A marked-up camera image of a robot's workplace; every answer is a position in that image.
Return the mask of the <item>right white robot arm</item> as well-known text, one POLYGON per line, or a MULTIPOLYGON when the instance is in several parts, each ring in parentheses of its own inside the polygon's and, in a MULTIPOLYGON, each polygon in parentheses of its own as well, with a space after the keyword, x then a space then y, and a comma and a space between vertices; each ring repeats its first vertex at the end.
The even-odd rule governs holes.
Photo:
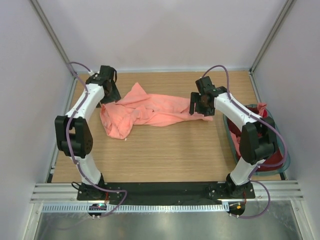
POLYGON ((226 177, 225 192, 240 198, 249 187, 253 172, 278 150, 271 117, 261 117, 238 102, 224 86, 213 85, 209 76, 195 81, 198 92, 190 94, 189 113, 214 116, 222 112, 240 130, 240 159, 226 177))

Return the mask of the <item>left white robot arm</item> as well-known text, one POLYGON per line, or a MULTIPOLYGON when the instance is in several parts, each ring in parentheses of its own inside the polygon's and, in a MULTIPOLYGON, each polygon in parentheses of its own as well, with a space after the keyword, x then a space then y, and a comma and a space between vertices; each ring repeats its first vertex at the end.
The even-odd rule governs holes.
POLYGON ((103 174, 98 170, 91 151, 93 136, 88 121, 97 105, 117 102, 121 95, 116 86, 117 71, 108 65, 102 65, 99 72, 89 72, 89 78, 83 81, 75 71, 73 76, 82 84, 83 92, 74 106, 65 115, 54 120, 56 144, 59 151, 70 157, 80 176, 79 191, 88 190, 95 200, 101 200, 107 190, 103 174))

